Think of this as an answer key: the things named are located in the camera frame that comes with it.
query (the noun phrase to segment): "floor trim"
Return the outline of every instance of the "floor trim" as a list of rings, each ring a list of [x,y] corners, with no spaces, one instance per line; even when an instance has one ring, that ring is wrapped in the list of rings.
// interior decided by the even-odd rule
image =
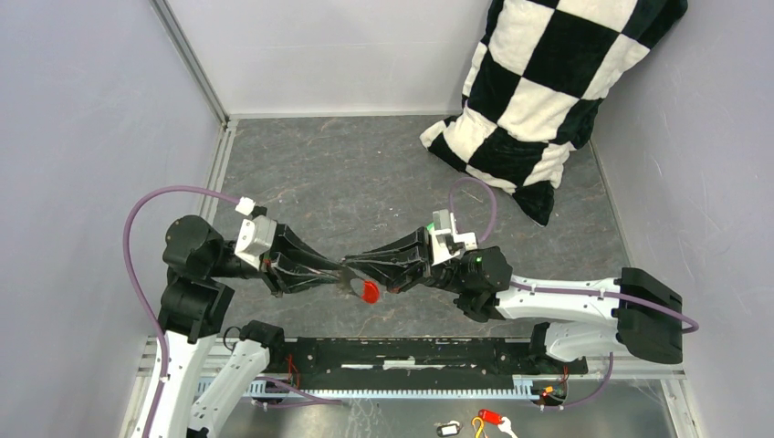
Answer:
[[[305,119],[310,117],[372,117],[372,116],[454,116],[460,109],[418,109],[418,110],[377,110],[377,111],[312,111],[312,112],[267,112],[232,114],[231,119]]]
[[[621,236],[621,241],[623,243],[623,252],[626,254],[626,259],[629,262],[629,266],[636,266],[637,262],[634,260],[632,255],[631,246],[629,245],[629,241],[626,239],[626,233],[623,232],[623,228],[621,227],[621,216],[618,214],[618,208],[615,206],[615,199],[612,197],[610,185],[608,184],[607,174],[605,174],[600,155],[597,153],[597,145],[594,143],[593,138],[589,140],[589,146],[591,147],[591,154],[594,156],[594,160],[597,162],[597,168],[600,170],[602,185],[604,186],[605,192],[607,193],[607,199],[610,201],[610,208],[612,210],[612,217],[615,220],[615,227],[618,229],[618,235]]]
[[[134,378],[134,385],[131,387],[129,405],[126,408],[126,412],[123,415],[123,421],[121,422],[119,438],[131,437],[134,425],[137,424],[137,419],[140,417],[142,402],[145,400],[145,392],[150,386],[150,377],[136,376]]]
[[[226,125],[225,130],[219,137],[217,147],[213,154],[213,163],[207,174],[205,188],[220,192],[223,188],[223,179],[225,171],[228,168],[228,159],[231,157],[231,148],[234,146],[234,137],[236,136],[236,125],[239,120],[231,120]],[[210,224],[215,219],[217,212],[218,199],[212,196],[203,196],[199,204],[199,215]]]
[[[701,438],[700,422],[696,418],[696,409],[692,409],[690,386],[688,381],[661,381],[666,398],[666,406],[675,426],[677,438]]]

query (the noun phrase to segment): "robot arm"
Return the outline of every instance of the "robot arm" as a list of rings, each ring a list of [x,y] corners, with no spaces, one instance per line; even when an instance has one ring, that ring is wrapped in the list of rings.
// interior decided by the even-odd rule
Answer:
[[[513,276],[499,247],[480,249],[471,233],[460,235],[446,210],[434,222],[383,247],[348,255],[342,264],[400,293],[422,284],[458,297],[466,316],[490,319],[543,318],[568,322],[538,324],[532,334],[536,355],[571,361],[628,351],[657,363],[682,362],[680,321],[607,293],[638,297],[677,313],[682,298],[641,269],[594,281],[554,281]]]
[[[169,374],[154,367],[135,437],[217,436],[247,384],[270,362],[281,328],[253,321],[225,368],[193,405],[204,358],[223,325],[234,290],[217,277],[261,278],[272,294],[298,293],[322,284],[349,287],[361,272],[393,293],[422,284],[455,293],[455,304],[469,318],[548,318],[567,322],[537,324],[529,356],[572,362],[583,356],[629,351],[659,363],[682,361],[681,324],[648,307],[606,293],[682,309],[682,299],[642,270],[625,268],[619,278],[587,282],[536,280],[513,276],[497,246],[478,248],[474,234],[459,234],[446,210],[434,222],[391,244],[328,260],[266,209],[240,203],[242,223],[236,240],[226,241],[199,216],[185,216],[167,231],[163,260],[169,266],[159,322],[170,346]],[[156,385],[164,384],[151,431],[144,431]]]
[[[193,406],[191,403],[194,401],[204,360],[214,345],[216,335],[199,338],[193,344],[188,342],[185,334],[168,330],[166,336],[170,349],[169,374],[163,380],[164,391],[147,436],[216,438],[245,393],[245,388],[268,366],[270,351],[281,344],[284,333],[282,328],[257,321],[244,326],[228,362]],[[133,438],[145,436],[145,419],[156,386],[162,381],[159,379],[159,369],[157,363],[153,367],[152,384],[146,392],[137,426],[132,433]]]

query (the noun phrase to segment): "white wall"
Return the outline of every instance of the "white wall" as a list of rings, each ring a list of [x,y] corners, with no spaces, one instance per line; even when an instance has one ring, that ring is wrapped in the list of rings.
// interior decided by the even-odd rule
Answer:
[[[0,3],[0,435],[111,437],[152,333],[123,270],[126,213],[201,184],[218,123],[145,0]],[[151,301],[163,232],[141,212]]]
[[[774,3],[694,1],[624,75],[593,140],[636,265],[703,323],[685,364],[708,436],[771,436]]]
[[[170,0],[232,114],[444,112],[488,1]]]

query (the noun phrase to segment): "checkered pillow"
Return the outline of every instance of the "checkered pillow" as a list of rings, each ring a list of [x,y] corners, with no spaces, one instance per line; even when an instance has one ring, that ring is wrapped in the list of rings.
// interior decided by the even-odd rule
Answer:
[[[546,225],[570,151],[602,100],[687,0],[494,0],[463,85],[463,112],[420,137],[460,172],[510,193]]]

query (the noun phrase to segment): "gray floor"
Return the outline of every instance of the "gray floor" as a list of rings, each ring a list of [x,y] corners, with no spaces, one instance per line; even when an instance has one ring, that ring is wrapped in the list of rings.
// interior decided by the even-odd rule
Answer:
[[[579,398],[597,384],[574,381],[570,390]],[[466,438],[474,436],[470,420],[479,409],[489,409],[507,416],[520,438],[675,438],[665,406],[658,381],[613,381],[594,402],[565,412],[540,413],[528,401],[369,399],[348,401],[345,406],[263,412],[243,401],[234,409],[221,436],[429,438],[437,436],[437,423],[456,420],[463,425],[457,436]],[[507,438],[492,425],[485,431],[492,438]]]
[[[241,120],[223,191],[250,196],[322,254],[339,258],[389,243],[432,221],[463,176],[427,152],[419,134],[440,116]],[[488,200],[475,185],[455,202],[460,227],[483,231]],[[572,153],[556,207],[540,228],[505,193],[497,194],[495,232],[514,272],[554,279],[616,276],[627,264],[600,171],[590,148]],[[214,220],[235,235],[238,214],[222,203]],[[475,323],[443,291],[416,287],[376,305],[335,287],[273,298],[259,281],[232,281],[226,325],[258,319],[289,336],[508,336],[534,321]]]

